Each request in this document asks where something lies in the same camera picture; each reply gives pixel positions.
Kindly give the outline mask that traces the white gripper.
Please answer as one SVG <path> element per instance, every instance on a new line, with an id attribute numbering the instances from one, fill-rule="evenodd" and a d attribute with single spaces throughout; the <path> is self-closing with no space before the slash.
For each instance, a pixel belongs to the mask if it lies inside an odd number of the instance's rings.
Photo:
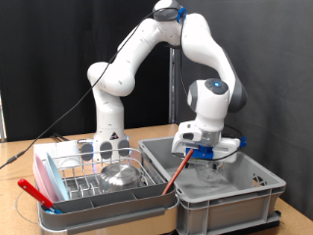
<path id="1" fill-rule="evenodd" d="M 220 131 L 209 132 L 201 130 L 194 121 L 185 121 L 179 124 L 176 132 L 171 153 L 177 157 L 185 158 L 190 150 L 193 154 L 190 157 L 192 162 L 203 161 L 226 161 L 233 163 L 240 150 L 241 140 L 238 138 L 226 138 Z M 190 163 L 186 162 L 184 168 L 189 168 Z M 222 170 L 225 162 L 218 165 Z"/>

